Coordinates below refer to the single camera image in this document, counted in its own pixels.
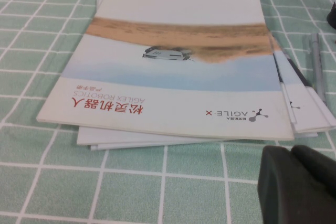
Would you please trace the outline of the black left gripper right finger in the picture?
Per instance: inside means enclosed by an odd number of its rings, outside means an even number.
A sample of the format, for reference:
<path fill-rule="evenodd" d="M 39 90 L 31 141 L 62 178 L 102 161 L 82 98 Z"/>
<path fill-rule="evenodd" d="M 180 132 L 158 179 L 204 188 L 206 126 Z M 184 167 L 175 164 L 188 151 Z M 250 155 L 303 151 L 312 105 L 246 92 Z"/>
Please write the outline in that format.
<path fill-rule="evenodd" d="M 291 201 L 335 203 L 335 160 L 304 145 L 291 149 Z"/>

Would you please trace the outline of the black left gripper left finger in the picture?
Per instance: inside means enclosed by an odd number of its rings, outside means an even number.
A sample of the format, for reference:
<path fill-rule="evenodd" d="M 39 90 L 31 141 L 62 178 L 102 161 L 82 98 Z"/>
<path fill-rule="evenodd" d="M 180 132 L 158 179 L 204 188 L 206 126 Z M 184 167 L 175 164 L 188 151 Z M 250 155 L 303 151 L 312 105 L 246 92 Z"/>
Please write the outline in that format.
<path fill-rule="evenodd" d="M 291 201 L 291 150 L 265 146 L 258 178 L 264 223 L 335 223 L 335 203 Z"/>

